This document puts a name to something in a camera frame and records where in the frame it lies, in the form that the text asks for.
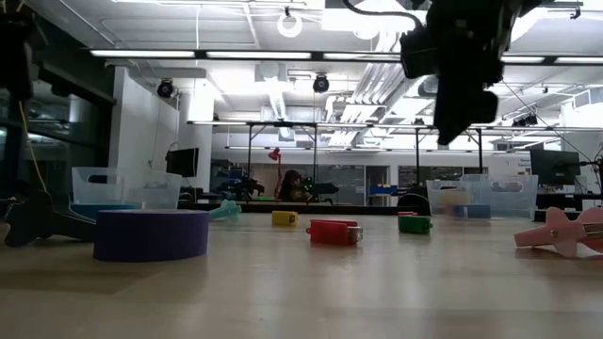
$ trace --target green toy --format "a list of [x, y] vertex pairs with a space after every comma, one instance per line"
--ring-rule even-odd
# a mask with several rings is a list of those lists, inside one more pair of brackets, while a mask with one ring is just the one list
[[429, 234], [433, 227], [427, 217], [399, 216], [398, 228], [401, 233], [407, 234]]

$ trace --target wooden table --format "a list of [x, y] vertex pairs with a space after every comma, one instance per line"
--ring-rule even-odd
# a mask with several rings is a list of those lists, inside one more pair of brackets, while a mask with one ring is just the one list
[[516, 250], [530, 222], [435, 218], [424, 236], [350, 218], [358, 248], [312, 246], [308, 216], [288, 230], [269, 215], [215, 222], [208, 254], [177, 262], [102, 263], [64, 238], [0, 245], [0, 337], [603, 337], [603, 261]]

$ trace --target person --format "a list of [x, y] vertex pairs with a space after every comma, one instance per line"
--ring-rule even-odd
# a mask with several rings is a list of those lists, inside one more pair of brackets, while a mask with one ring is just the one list
[[280, 200], [284, 202], [309, 202], [312, 195], [302, 188], [302, 175], [296, 170], [290, 169], [285, 173], [281, 182]]

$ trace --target red block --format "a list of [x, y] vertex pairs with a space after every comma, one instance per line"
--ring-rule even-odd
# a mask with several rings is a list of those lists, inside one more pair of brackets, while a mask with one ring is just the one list
[[362, 228], [352, 220], [310, 220], [310, 241], [318, 244], [350, 246], [362, 238]]

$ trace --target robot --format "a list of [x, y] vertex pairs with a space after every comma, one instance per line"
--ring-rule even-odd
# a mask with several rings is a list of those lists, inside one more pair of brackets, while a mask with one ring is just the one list
[[[406, 77], [436, 74], [433, 124], [438, 143], [448, 145], [472, 123], [494, 121], [497, 96], [486, 89], [502, 80], [502, 54], [509, 50], [517, 17], [554, 0], [431, 0], [427, 24], [408, 12], [370, 12], [342, 0], [362, 15], [403, 16], [414, 30], [400, 39]], [[426, 0], [411, 0], [418, 9]]]

